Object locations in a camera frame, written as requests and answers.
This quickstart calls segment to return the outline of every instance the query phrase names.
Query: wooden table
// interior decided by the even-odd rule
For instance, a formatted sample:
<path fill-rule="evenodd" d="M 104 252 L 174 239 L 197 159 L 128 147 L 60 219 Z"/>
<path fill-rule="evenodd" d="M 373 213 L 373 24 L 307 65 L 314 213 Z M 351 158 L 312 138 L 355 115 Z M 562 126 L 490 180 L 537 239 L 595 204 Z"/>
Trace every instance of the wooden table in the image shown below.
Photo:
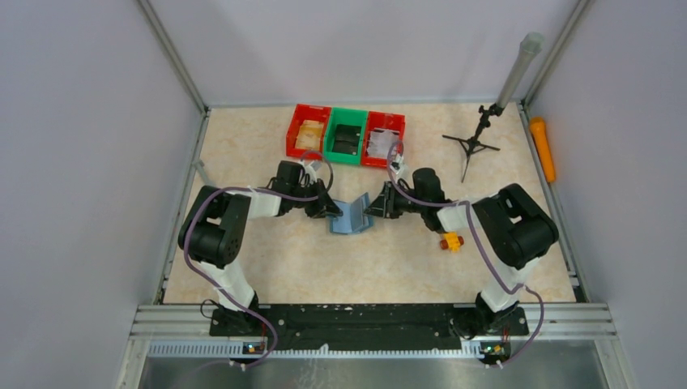
<path fill-rule="evenodd" d="M 471 136 L 479 120 L 479 105 L 346 107 L 405 115 L 409 169 L 434 168 L 448 198 L 481 199 L 517 182 L 548 210 L 515 104 L 494 118 L 492 127 L 480 137 L 501 151 L 474 155 L 463 184 L 465 155 L 457 142 L 441 135 Z M 284 137 L 293 109 L 213 109 L 201 154 L 208 176 L 218 186 L 266 185 L 279 161 L 290 159 L 284 154 Z M 334 164 L 334 172 L 331 197 L 346 202 L 365 192 L 376 198 L 388 179 L 383 169 Z M 196 174 L 188 208 L 202 184 Z M 452 254 L 440 250 L 438 235 L 428 231 L 417 214 L 375 219 L 374 223 L 360 235 L 344 236 L 329 233 L 328 221 L 311 220 L 302 210 L 251 220 L 239 260 L 246 279 L 265 303 L 472 302 L 491 277 L 467 230 L 460 232 L 465 245 Z M 545 301 L 574 301 L 558 244 L 541 260 L 528 285 Z M 216 299 L 216 292 L 186 267 L 177 250 L 164 302 L 205 298 Z M 534 300 L 524 293 L 522 301 Z"/>

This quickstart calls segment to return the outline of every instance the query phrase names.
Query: open box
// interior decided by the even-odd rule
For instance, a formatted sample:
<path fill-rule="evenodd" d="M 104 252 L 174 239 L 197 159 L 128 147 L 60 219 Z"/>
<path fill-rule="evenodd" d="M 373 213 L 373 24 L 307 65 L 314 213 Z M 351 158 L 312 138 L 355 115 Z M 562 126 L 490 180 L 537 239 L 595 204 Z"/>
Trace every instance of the open box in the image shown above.
<path fill-rule="evenodd" d="M 294 158 L 300 158 L 304 152 L 308 151 L 308 149 L 296 147 L 298 133 L 301 130 L 303 122 L 306 120 L 322 123 L 322 134 L 320 136 L 320 143 L 317 149 L 318 152 L 322 152 L 322 144 L 324 142 L 325 132 L 327 129 L 327 124 L 329 123 L 330 115 L 331 107 L 307 104 L 296 105 L 296 109 L 293 111 L 291 124 L 288 126 L 288 131 L 286 133 L 286 155 Z M 321 160 L 322 158 L 316 154 L 310 153 L 307 156 L 307 159 Z"/>
<path fill-rule="evenodd" d="M 361 165 L 372 166 L 375 168 L 385 168 L 386 158 L 376 158 L 368 155 L 369 137 L 375 129 L 392 130 L 398 133 L 399 140 L 403 140 L 403 133 L 406 129 L 406 118 L 395 113 L 384 113 L 369 111 L 367 124 L 365 126 L 365 137 L 361 150 Z"/>
<path fill-rule="evenodd" d="M 322 150 L 331 162 L 360 165 L 368 111 L 332 108 Z"/>

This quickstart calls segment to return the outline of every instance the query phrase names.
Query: metal frame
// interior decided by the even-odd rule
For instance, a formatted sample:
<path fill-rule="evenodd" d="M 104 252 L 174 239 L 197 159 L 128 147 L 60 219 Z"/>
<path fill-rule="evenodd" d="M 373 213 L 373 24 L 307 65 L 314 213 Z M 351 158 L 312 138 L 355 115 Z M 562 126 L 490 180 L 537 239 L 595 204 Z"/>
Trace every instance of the metal frame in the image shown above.
<path fill-rule="evenodd" d="M 174 47 L 169 35 L 164 30 L 157 13 L 153 9 L 149 0 L 135 0 L 139 5 L 141 13 L 144 15 L 149 24 L 153 35 L 158 40 L 160 48 L 164 52 L 170 65 L 174 69 L 181 85 L 189 94 L 190 98 L 203 113 L 203 122 L 198 131 L 198 138 L 194 145 L 194 150 L 189 160 L 189 168 L 186 171 L 186 181 L 181 193 L 181 200 L 178 206 L 177 218 L 171 228 L 170 241 L 165 256 L 164 270 L 160 280 L 160 287 L 157 289 L 158 293 L 154 299 L 154 303 L 160 304 L 163 298 L 164 289 L 166 287 L 166 280 L 171 270 L 171 264 L 176 250 L 173 231 L 177 231 L 183 221 L 183 216 L 186 213 L 186 204 L 190 196 L 190 189 L 193 184 L 195 167 L 194 161 L 198 160 L 200 151 L 203 145 L 207 124 L 209 121 L 210 109 L 203 102 L 200 92 L 196 88 L 188 70 L 183 64 L 177 50 Z M 535 161 L 538 160 L 536 149 L 529 136 L 527 127 L 529 123 L 528 107 L 532 101 L 537 97 L 542 86 L 547 81 L 553 68 L 557 64 L 561 53 L 570 41 L 575 28 L 579 24 L 582 17 L 587 13 L 590 5 L 594 0 L 579 0 L 571 13 L 567 23 L 561 30 L 561 34 L 555 41 L 551 52 L 544 60 L 544 64 L 539 69 L 532 85 L 522 102 L 518 103 L 518 111 L 523 122 L 523 129 L 526 131 L 529 147 L 532 152 L 532 157 Z M 562 209 L 558 201 L 558 196 L 555 187 L 546 184 L 544 174 L 541 166 L 537 163 L 537 174 L 542 182 L 544 189 L 544 197 L 550 208 L 551 216 L 561 229 L 561 249 L 563 251 L 566 264 L 569 268 L 570 282 L 577 289 L 582 290 L 578 300 L 585 301 L 586 296 L 583 292 L 584 276 L 581 269 L 576 266 L 575 258 L 577 257 L 574 245 L 571 244 L 566 233 L 565 219 L 562 215 Z M 465 304 L 456 304 L 456 306 L 465 306 Z M 525 309 L 527 320 L 535 323 L 540 318 L 540 307 L 537 304 L 522 304 Z M 199 305 L 152 305 L 140 306 L 134 323 L 131 328 L 129 343 L 126 347 L 124 360 L 122 363 L 117 387 L 132 388 L 138 387 L 139 381 L 144 373 L 143 369 L 149 350 L 159 350 L 161 342 L 187 341 L 187 342 L 201 342 L 203 344 L 228 344 L 230 341 L 241 340 L 241 338 L 231 339 L 227 341 L 223 338 L 210 337 L 208 335 L 210 328 L 210 319 L 204 318 L 200 314 L 201 307 Z M 634 389 L 634 378 L 629 369 L 629 364 L 625 359 L 625 354 L 622 351 L 620 342 L 618 340 L 617 331 L 613 324 L 612 317 L 608 311 L 608 306 L 605 303 L 546 303 L 546 313 L 544 316 L 544 325 L 540 335 L 536 341 L 579 341 L 579 340 L 594 340 L 599 354 L 601 365 L 603 366 L 604 374 L 611 388 Z M 207 314 L 211 313 L 211 307 L 203 307 L 203 311 Z M 525 340 L 526 336 L 514 336 L 513 340 Z M 494 341 L 498 340 L 497 336 L 480 336 L 474 339 L 474 342 Z M 192 348 L 183 348 L 181 351 L 175 351 L 177 355 L 184 355 L 184 350 L 189 351 Z M 365 352 L 347 353 L 348 357 L 373 357 L 371 354 Z M 410 357 L 417 358 L 414 353 L 398 354 L 396 357 Z M 314 350 L 313 352 L 303 352 L 297 355 L 289 354 L 287 357 L 342 357 L 342 355 L 335 355 L 335 353 L 327 350 Z M 439 355 L 431 355 L 429 357 L 442 357 Z M 459 357 L 458 353 L 445 357 Z"/>

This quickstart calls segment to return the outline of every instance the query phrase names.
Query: gray wall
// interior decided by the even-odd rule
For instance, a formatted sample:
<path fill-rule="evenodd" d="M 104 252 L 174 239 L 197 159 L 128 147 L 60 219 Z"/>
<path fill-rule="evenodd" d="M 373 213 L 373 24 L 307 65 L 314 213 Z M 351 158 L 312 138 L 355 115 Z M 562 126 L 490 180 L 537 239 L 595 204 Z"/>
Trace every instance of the gray wall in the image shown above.
<path fill-rule="evenodd" d="M 598 1 L 532 108 L 592 296 L 641 387 L 687 370 L 687 3 Z"/>
<path fill-rule="evenodd" d="M 199 116 L 133 0 L 0 2 L 0 387 L 111 387 Z"/>
<path fill-rule="evenodd" d="M 152 0 L 210 105 L 493 100 L 529 31 L 576 0 Z"/>

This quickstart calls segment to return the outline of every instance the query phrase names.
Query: table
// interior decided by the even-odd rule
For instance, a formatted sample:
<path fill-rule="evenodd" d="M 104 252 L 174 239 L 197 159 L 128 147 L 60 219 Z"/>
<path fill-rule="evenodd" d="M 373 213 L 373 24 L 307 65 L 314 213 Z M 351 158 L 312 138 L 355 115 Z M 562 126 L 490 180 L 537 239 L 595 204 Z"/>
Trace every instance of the table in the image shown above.
<path fill-rule="evenodd" d="M 435 169 L 448 198 L 477 200 L 517 182 L 548 211 L 515 104 L 493 118 L 480 137 L 501 150 L 474 155 L 464 183 L 460 176 L 465 155 L 458 142 L 441 135 L 471 136 L 479 121 L 479 104 L 340 106 L 405 115 L 409 169 Z M 280 160 L 292 160 L 284 154 L 284 143 L 293 110 L 213 109 L 201 152 L 210 179 L 218 186 L 265 186 Z M 374 199 L 388 179 L 383 169 L 333 166 L 333 199 L 350 202 L 365 192 Z M 187 210 L 202 185 L 196 174 Z M 344 236 L 329 233 L 328 221 L 309 219 L 302 210 L 250 220 L 238 260 L 264 303 L 473 302 L 491 277 L 467 230 L 459 232 L 465 245 L 455 254 L 439 248 L 439 236 L 427 230 L 417 214 L 374 223 L 362 234 Z M 542 258 L 527 284 L 545 301 L 574 301 L 558 244 Z M 164 302 L 205 298 L 216 299 L 216 292 L 186 267 L 177 249 Z M 534 299 L 524 293 L 522 301 Z"/>

